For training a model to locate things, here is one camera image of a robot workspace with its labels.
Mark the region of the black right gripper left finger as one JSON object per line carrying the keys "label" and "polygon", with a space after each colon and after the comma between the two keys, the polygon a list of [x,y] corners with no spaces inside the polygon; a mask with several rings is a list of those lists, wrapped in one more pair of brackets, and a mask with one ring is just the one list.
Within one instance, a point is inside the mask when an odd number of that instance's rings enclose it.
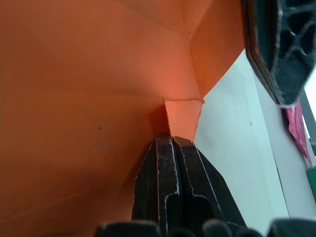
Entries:
{"label": "black right gripper left finger", "polygon": [[135,179],[133,220],[149,220],[159,225],[162,233],[181,226],[181,181],[172,138],[156,136]]}

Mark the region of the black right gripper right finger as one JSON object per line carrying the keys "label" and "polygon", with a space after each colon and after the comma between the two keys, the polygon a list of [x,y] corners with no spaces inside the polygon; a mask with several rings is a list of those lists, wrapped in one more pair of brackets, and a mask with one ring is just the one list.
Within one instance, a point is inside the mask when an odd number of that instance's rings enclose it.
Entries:
{"label": "black right gripper right finger", "polygon": [[185,225],[201,230],[204,222],[217,219],[232,230],[246,227],[225,179],[195,144],[174,137],[173,145],[181,177]]}

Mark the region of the ribbed finger of the black left gripper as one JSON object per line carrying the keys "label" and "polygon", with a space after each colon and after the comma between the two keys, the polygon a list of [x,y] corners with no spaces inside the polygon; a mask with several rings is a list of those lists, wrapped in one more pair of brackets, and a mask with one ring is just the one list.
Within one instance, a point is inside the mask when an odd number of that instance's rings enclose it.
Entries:
{"label": "ribbed finger of the black left gripper", "polygon": [[276,46],[271,74],[276,102],[296,104],[316,66],[316,2],[277,1]]}

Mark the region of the smooth finger of the black left gripper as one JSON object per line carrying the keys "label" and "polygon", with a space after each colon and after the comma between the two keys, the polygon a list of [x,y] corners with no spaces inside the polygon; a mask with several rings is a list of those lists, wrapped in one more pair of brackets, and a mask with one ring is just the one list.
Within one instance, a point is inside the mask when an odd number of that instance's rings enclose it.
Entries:
{"label": "smooth finger of the black left gripper", "polygon": [[278,0],[242,0],[247,59],[259,81],[276,104],[281,104],[273,75],[278,55],[280,2]]}

